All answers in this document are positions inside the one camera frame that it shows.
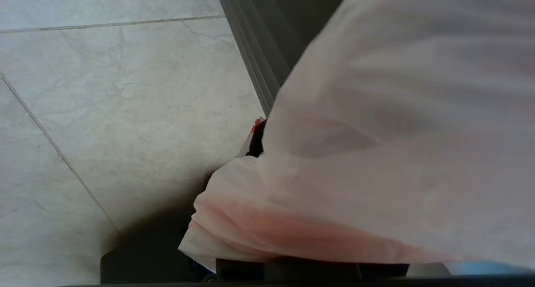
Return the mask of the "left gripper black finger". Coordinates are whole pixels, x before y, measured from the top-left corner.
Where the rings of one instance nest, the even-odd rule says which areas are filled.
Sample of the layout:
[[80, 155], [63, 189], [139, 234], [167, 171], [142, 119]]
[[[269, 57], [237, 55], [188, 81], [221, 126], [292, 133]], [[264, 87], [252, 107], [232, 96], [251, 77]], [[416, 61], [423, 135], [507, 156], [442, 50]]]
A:
[[266, 126], [266, 119], [257, 119], [252, 128], [252, 138], [246, 156], [259, 157], [264, 152], [262, 137]]

